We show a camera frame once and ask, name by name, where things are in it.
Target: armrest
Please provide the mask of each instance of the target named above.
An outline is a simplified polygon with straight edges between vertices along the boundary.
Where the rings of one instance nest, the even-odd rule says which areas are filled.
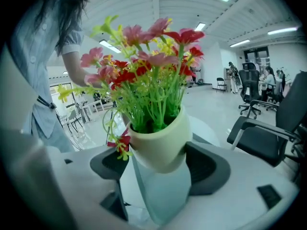
[[[268,106],[268,107],[273,107],[273,108],[278,108],[279,107],[279,105],[268,103],[268,102],[263,102],[263,101],[258,101],[258,100],[252,100],[250,102],[250,106],[253,106],[255,104],[261,104],[261,105]]]
[[[286,140],[289,140],[291,142],[293,142],[295,139],[300,139],[300,137],[295,134],[295,133],[291,133],[291,132],[288,132],[282,128],[278,128],[276,126],[273,126],[273,125],[269,125],[269,124],[266,124],[266,123],[263,123],[263,122],[260,122],[260,121],[257,121],[257,120],[254,120],[254,119],[251,119],[251,118],[247,118],[244,120],[244,122],[242,123],[242,127],[241,129],[239,130],[237,136],[236,136],[236,139],[234,141],[234,143],[232,144],[232,147],[231,147],[231,150],[234,150],[237,146],[237,144],[239,143],[242,135],[243,135],[243,132],[247,129],[247,128],[251,128],[251,127],[259,127],[259,128],[262,128],[272,134],[275,134],[279,137],[282,137]]]
[[[241,129],[242,130],[246,130],[247,128],[250,128],[250,127],[260,127],[260,128],[263,128],[266,131],[268,131],[270,133],[273,133],[273,134],[276,134],[278,136],[281,136],[282,138],[285,138],[285,139],[287,139],[289,141],[294,141],[294,139],[299,138],[296,134],[291,133],[289,131],[286,131],[286,130],[284,130],[282,128],[278,128],[276,126],[269,125],[269,124],[266,124],[264,122],[260,122],[258,120],[247,118],[243,122]]]

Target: short sleeve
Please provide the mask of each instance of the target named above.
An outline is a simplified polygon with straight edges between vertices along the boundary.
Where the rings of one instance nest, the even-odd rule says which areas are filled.
[[[56,51],[59,55],[65,55],[70,52],[79,52],[80,46],[83,41],[83,30],[80,23],[73,23],[72,31],[67,35],[64,46],[61,52],[57,48]]]

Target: ceiling beam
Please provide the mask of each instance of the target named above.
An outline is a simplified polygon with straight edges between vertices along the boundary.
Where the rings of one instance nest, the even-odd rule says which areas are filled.
[[[238,49],[245,50],[249,48],[255,48],[255,47],[262,47],[262,46],[269,46],[269,45],[275,45],[275,44],[307,44],[307,41],[301,40],[286,40],[286,41],[277,41],[277,42],[266,42],[266,43],[259,43],[259,44],[251,44],[248,46],[243,46]]]
[[[160,0],[153,0],[153,18],[156,21],[160,18]]]
[[[242,42],[244,40],[252,40],[252,38],[260,36],[260,35],[266,35],[267,38],[269,39],[269,35],[267,35],[268,32],[270,31],[275,31],[275,30],[279,30],[279,29],[283,29],[283,28],[288,28],[288,27],[294,27],[294,26],[300,26],[299,24],[297,24],[296,22],[281,22],[281,23],[276,23],[273,25],[269,25],[269,26],[265,26],[259,29],[254,30],[253,32],[249,32],[246,33],[242,36],[238,36],[235,39],[229,41],[229,45],[231,44],[235,44],[238,42]]]
[[[212,24],[210,24],[205,30],[206,33],[212,33],[217,27],[226,22],[231,16],[241,11],[248,4],[252,3],[254,0],[238,0],[230,8],[228,8],[224,13],[222,13]]]

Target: flower pot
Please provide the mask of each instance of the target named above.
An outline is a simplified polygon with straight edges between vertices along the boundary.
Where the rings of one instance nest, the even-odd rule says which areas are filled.
[[[181,106],[176,119],[165,129],[156,133],[141,134],[128,125],[130,148],[137,161],[157,173],[170,173],[185,159],[183,147],[192,140],[189,117]]]

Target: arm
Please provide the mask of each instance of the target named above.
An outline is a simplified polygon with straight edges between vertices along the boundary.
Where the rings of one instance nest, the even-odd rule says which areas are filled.
[[[84,77],[87,72],[80,66],[79,52],[70,52],[62,55],[62,57],[70,79],[77,85],[86,86]]]

